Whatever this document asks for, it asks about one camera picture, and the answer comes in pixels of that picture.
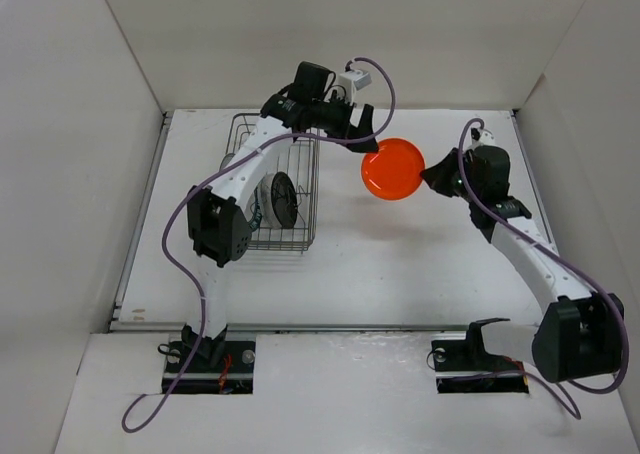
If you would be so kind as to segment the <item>orange plate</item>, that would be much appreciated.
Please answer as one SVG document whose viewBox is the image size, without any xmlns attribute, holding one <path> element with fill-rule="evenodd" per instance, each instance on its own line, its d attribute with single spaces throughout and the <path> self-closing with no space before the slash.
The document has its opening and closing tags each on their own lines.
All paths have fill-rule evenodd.
<svg viewBox="0 0 640 454">
<path fill-rule="evenodd" d="M 377 153 L 367 153 L 360 173 L 365 188 L 385 201 L 403 200 L 416 192 L 422 183 L 425 161 L 421 151 L 410 141 L 388 138 L 379 142 Z"/>
</svg>

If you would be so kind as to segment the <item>clear glass plate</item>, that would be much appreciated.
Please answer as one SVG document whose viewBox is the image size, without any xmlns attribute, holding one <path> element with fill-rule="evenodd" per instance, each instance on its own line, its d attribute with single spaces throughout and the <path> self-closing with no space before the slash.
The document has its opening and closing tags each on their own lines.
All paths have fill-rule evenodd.
<svg viewBox="0 0 640 454">
<path fill-rule="evenodd" d="M 274 174 L 267 174 L 261 180 L 257 187 L 257 199 L 260 206 L 263 223 L 269 228 L 277 229 L 280 227 L 280 223 L 276 217 L 272 199 L 274 177 Z"/>
</svg>

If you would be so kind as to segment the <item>white plate green rim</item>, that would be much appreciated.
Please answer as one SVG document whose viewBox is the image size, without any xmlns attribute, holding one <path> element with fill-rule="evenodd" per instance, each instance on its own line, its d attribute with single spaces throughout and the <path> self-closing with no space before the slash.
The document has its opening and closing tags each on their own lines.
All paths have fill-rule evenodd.
<svg viewBox="0 0 640 454">
<path fill-rule="evenodd" d="M 262 189 L 261 186 L 258 185 L 253 192 L 253 204 L 250 207 L 251 218 L 248 221 L 252 232 L 257 231 L 261 227 L 264 217 L 263 204 Z"/>
</svg>

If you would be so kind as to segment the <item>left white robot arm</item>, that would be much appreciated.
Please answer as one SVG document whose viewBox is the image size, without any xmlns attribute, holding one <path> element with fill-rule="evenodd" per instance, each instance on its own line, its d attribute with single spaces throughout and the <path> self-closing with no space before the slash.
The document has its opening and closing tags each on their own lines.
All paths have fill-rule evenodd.
<svg viewBox="0 0 640 454">
<path fill-rule="evenodd" d="M 216 174 L 193 186 L 182 203 L 187 234 L 198 258 L 190 278 L 199 295 L 199 308 L 181 330 L 189 358 L 204 371 L 223 361 L 227 331 L 227 295 L 219 285 L 222 269 L 247 252 L 258 222 L 247 213 L 269 217 L 274 227 L 295 226 L 296 191 L 279 192 L 275 183 L 285 177 L 277 171 L 279 158 L 298 140 L 326 139 L 355 153 L 375 153 L 378 143 L 371 105 L 351 120 L 358 91 L 371 75 L 353 65 L 335 74 L 311 62 L 301 62 L 294 80 L 271 95 L 260 109 L 253 129 L 239 150 Z"/>
</svg>

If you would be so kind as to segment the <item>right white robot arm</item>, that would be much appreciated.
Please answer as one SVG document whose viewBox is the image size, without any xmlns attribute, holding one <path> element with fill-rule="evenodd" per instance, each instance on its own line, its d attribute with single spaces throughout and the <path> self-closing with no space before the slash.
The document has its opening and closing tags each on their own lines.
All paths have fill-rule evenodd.
<svg viewBox="0 0 640 454">
<path fill-rule="evenodd" d="M 436 193 L 468 203 L 473 225 L 533 293 L 542 320 L 534 325 L 507 318 L 474 321 L 464 340 L 441 341 L 440 347 L 461 351 L 469 370 L 483 370 L 508 356 L 533 365 L 553 383 L 576 384 L 603 374 L 623 379 L 629 342 L 621 301 L 562 264 L 531 212 L 510 195 L 510 167 L 504 149 L 479 145 L 465 152 L 453 149 L 420 176 Z"/>
</svg>

